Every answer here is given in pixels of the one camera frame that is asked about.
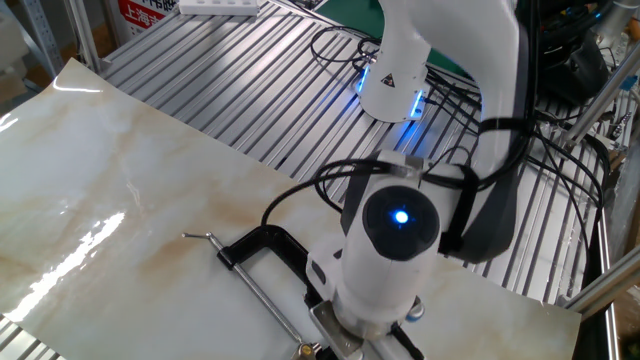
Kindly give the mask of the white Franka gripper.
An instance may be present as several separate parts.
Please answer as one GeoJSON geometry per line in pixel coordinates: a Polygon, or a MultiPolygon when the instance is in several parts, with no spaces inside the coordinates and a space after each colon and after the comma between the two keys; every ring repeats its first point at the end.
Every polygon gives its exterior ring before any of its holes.
{"type": "Polygon", "coordinates": [[[344,243],[320,243],[309,251],[306,274],[322,300],[351,304],[342,270],[344,243]]]}

